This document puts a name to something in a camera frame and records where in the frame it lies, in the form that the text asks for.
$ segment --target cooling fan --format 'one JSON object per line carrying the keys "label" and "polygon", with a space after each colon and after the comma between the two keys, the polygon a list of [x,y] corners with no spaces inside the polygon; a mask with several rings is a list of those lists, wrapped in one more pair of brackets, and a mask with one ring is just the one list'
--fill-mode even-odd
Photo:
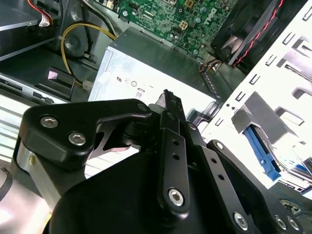
{"label": "cooling fan", "polygon": [[211,47],[217,58],[249,73],[306,0],[238,0]]}

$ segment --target black cable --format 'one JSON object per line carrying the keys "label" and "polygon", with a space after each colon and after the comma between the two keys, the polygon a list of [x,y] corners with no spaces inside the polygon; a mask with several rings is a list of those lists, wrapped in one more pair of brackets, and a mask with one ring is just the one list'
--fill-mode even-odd
{"label": "black cable", "polygon": [[116,35],[115,35],[113,29],[111,28],[111,26],[109,25],[109,23],[107,22],[107,20],[106,20],[103,16],[101,16],[98,12],[96,12],[96,11],[93,10],[92,8],[89,8],[89,6],[86,5],[82,0],[78,0],[78,1],[80,2],[80,4],[81,4],[82,6],[84,6],[85,8],[87,8],[90,12],[92,12],[93,14],[95,14],[97,17],[99,17],[99,18],[105,23],[106,27],[108,28],[108,31],[116,37]]}
{"label": "black cable", "polygon": [[[84,6],[81,6],[81,12],[82,12],[83,21],[87,22],[86,10],[85,10]],[[85,29],[86,35],[87,35],[87,41],[88,41],[87,53],[89,54],[91,52],[91,49],[92,49],[93,41],[91,40],[89,27],[84,26],[84,29]]]}
{"label": "black cable", "polygon": [[59,20],[58,20],[58,29],[57,30],[59,30],[61,28],[62,23],[63,23],[63,18],[64,18],[63,2],[62,2],[62,0],[58,0],[58,3],[59,3],[60,17],[59,17]]}

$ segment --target screw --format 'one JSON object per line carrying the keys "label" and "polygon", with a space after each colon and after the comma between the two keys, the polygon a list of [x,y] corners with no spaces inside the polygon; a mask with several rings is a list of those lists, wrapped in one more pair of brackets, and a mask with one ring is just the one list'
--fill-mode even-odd
{"label": "screw", "polygon": [[275,220],[276,220],[277,224],[278,224],[282,229],[284,229],[284,230],[287,229],[287,226],[286,226],[285,222],[284,222],[280,217],[278,217],[277,215],[275,215]]}
{"label": "screw", "polygon": [[176,206],[182,206],[183,205],[183,196],[182,194],[176,190],[176,189],[171,189],[169,190],[169,199],[176,205]]}
{"label": "screw", "polygon": [[42,117],[40,123],[43,127],[46,128],[55,128],[59,125],[59,122],[56,120],[56,118],[51,116]]}
{"label": "screw", "polygon": [[84,143],[86,143],[86,138],[81,133],[71,133],[68,136],[68,140],[70,141],[70,143],[77,145],[77,146],[81,146]]}
{"label": "screw", "polygon": [[144,104],[142,104],[142,103],[139,103],[137,106],[142,111],[147,111],[148,110],[147,107]]}
{"label": "screw", "polygon": [[192,123],[188,123],[189,124],[189,127],[192,129],[192,130],[196,130],[196,126]]}
{"label": "screw", "polygon": [[219,149],[223,150],[223,145],[221,143],[217,142],[216,145]]}
{"label": "screw", "polygon": [[299,230],[298,224],[289,216],[287,216],[287,219],[288,219],[288,222],[291,224],[291,226],[298,231]]}
{"label": "screw", "polygon": [[248,230],[248,223],[245,218],[238,212],[234,212],[235,223],[244,231]]}

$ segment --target red wire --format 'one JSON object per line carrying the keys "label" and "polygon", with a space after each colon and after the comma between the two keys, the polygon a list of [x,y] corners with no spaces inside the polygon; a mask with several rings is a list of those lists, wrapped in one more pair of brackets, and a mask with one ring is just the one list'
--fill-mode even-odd
{"label": "red wire", "polygon": [[281,0],[281,2],[279,3],[278,7],[274,9],[271,18],[268,20],[268,22],[264,25],[264,27],[262,28],[262,30],[254,37],[254,39],[252,40],[252,42],[250,43],[248,49],[245,51],[245,53],[243,54],[243,56],[241,56],[236,63],[233,65],[233,67],[235,67],[236,65],[238,65],[243,58],[246,57],[246,55],[248,54],[248,52],[250,51],[250,49],[252,48],[252,46],[254,45],[255,41],[260,37],[260,35],[267,29],[267,27],[269,26],[269,24],[271,23],[271,21],[274,19],[274,17],[276,16],[276,13],[278,11],[279,8],[281,8],[281,6],[283,5],[284,0]]}
{"label": "red wire", "polygon": [[48,13],[46,13],[45,11],[39,9],[39,8],[38,8],[36,5],[34,5],[30,0],[27,0],[27,2],[28,2],[28,4],[29,4],[32,8],[34,8],[36,11],[38,11],[38,12],[40,12],[41,14],[45,15],[45,16],[49,19],[51,25],[53,25],[53,19],[52,19],[52,17],[51,17]]}

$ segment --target green circuit board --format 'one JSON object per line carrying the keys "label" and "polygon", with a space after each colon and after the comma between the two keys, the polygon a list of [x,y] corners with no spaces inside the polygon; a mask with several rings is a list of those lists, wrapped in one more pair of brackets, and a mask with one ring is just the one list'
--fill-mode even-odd
{"label": "green circuit board", "polygon": [[118,14],[205,59],[237,0],[119,0]]}

